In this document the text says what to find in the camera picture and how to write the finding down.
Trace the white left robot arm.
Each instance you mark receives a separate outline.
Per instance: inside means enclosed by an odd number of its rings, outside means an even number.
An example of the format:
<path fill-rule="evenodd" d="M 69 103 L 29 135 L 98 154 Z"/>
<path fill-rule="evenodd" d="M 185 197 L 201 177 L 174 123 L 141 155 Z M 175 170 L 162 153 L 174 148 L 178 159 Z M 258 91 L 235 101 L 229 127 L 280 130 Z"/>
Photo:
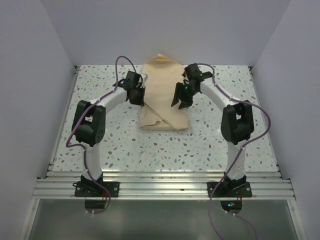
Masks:
<path fill-rule="evenodd" d="M 82 148 L 84 172 L 81 177 L 89 180 L 86 190 L 92 196 L 99 196 L 104 190 L 104 184 L 98 179 L 102 176 L 100 142 L 106 132 L 106 115 L 125 102 L 143 106 L 147 79 L 145 73 L 128 71 L 124 79 L 114 84 L 113 90 L 91 101 L 81 100 L 76 106 L 66 147 Z"/>

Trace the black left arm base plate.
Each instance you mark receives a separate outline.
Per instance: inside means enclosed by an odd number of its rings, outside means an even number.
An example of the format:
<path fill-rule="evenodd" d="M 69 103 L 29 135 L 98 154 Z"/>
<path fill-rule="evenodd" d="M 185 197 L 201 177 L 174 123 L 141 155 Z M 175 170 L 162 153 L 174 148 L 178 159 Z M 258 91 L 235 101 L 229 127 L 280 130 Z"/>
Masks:
<path fill-rule="evenodd" d="M 111 197 L 117 198 L 120 190 L 120 183 L 118 181 L 103 181 L 101 176 L 96 182 L 103 186 L 101 188 L 95 184 L 92 180 L 89 180 L 83 176 L 80 177 L 80 181 L 72 184 L 75 187 L 75 197 Z"/>

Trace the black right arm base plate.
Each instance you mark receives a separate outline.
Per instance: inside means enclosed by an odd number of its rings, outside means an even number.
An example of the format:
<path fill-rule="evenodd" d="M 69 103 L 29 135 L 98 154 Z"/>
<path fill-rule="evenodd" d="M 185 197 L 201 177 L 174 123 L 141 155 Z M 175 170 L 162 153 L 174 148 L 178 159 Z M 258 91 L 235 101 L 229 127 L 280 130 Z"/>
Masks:
<path fill-rule="evenodd" d="M 213 198 L 251 198 L 253 196 L 251 185 L 249 182 L 238 186 L 226 186 L 223 182 L 217 187 L 213 193 Z"/>

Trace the beige cloth mat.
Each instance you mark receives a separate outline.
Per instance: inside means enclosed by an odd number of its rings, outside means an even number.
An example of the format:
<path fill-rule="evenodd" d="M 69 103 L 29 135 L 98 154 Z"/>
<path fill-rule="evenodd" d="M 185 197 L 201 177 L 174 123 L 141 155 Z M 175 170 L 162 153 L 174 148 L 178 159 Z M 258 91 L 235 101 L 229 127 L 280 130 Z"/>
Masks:
<path fill-rule="evenodd" d="M 190 127 L 187 111 L 171 106 L 176 84 L 183 82 L 183 72 L 181 64 L 162 54 L 142 66 L 141 73 L 147 75 L 139 119 L 142 130 L 173 131 Z"/>

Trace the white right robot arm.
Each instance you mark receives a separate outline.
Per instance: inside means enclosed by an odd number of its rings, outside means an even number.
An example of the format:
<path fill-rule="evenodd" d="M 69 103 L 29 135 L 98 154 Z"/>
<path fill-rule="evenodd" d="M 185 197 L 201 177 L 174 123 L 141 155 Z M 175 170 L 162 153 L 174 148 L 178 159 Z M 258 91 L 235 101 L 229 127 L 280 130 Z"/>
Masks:
<path fill-rule="evenodd" d="M 175 86 L 171 106 L 179 104 L 178 109 L 187 109 L 193 104 L 194 95 L 206 95 L 221 110 L 220 132 L 227 142 L 227 169 L 223 182 L 223 192 L 235 196 L 246 181 L 245 141 L 254 132 L 252 105 L 240 101 L 215 82 L 215 70 L 203 72 L 197 63 L 184 68 L 183 82 Z"/>

